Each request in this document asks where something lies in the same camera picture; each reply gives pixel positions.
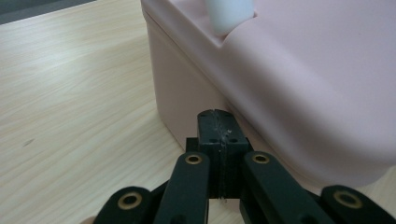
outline wooden table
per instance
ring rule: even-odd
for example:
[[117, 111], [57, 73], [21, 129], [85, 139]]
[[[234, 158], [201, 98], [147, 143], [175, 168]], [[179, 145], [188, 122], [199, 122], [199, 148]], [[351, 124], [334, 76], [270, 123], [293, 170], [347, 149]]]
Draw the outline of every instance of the wooden table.
[[[183, 151], [156, 110], [138, 0], [0, 26], [0, 223], [79, 223], [127, 186], [155, 189]], [[361, 191], [396, 216], [396, 171]], [[210, 202], [209, 223], [243, 223]]]

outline pink plastic container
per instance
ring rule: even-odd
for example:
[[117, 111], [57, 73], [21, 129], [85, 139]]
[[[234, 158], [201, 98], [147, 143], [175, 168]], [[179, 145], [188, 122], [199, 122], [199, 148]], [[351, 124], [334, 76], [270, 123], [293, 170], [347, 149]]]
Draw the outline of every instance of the pink plastic container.
[[308, 189], [366, 185], [396, 164], [396, 2], [257, 0], [223, 37], [204, 0], [142, 7], [158, 109], [182, 146], [218, 108]]

